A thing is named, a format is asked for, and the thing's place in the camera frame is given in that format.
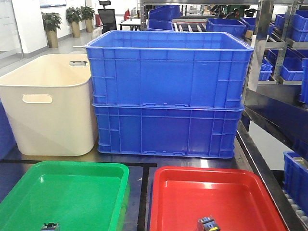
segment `green plastic tray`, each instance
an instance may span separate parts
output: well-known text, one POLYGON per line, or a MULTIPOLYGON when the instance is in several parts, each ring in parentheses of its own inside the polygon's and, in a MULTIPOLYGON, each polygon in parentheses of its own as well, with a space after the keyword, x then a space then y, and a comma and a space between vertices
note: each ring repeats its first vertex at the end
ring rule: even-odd
POLYGON ((122 164, 45 161, 32 166, 0 204, 1 231, 122 230, 129 170, 122 164))

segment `office chair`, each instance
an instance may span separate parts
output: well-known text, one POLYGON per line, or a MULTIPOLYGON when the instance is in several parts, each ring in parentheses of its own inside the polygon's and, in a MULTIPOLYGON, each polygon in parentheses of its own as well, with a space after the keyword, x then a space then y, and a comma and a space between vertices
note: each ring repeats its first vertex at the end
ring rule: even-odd
POLYGON ((106 9, 105 6, 111 5, 110 1, 99 1, 103 9, 98 9, 98 14, 103 23, 102 34, 109 30, 116 30, 116 15, 114 9, 106 9))

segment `desk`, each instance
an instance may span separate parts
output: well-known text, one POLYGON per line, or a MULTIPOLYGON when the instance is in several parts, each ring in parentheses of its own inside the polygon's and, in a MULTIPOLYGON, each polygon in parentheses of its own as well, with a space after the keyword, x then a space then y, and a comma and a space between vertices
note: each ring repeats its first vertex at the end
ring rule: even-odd
POLYGON ((119 25, 120 25, 120 30, 122 30, 123 26, 130 26, 130 30, 134 30, 134 29, 140 30, 141 19, 135 19, 135 18, 128 19, 122 23, 119 23, 119 25))

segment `cream plastic bin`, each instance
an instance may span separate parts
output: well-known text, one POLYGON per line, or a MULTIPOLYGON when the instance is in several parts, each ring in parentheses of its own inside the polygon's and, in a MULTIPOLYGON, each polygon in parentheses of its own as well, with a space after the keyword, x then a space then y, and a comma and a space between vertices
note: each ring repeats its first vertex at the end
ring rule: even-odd
POLYGON ((0 77, 0 98, 26 155, 89 152, 97 138, 91 95, 85 54, 44 55, 0 77))

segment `potted plant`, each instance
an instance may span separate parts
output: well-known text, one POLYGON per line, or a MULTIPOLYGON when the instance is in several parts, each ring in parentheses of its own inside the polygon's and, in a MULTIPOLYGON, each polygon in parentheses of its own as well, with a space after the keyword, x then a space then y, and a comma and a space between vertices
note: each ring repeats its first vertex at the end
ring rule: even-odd
POLYGON ((86 30, 91 33, 93 31, 94 9, 90 6, 81 6, 81 18, 85 20, 86 30))
POLYGON ((66 19, 72 27, 73 37, 75 38, 80 37, 79 22, 82 21, 80 15, 81 11, 79 7, 69 7, 68 9, 66 9, 66 19))
POLYGON ((50 48, 58 47, 57 28, 60 29, 61 17, 59 13, 42 12, 44 30, 46 31, 47 41, 50 48))

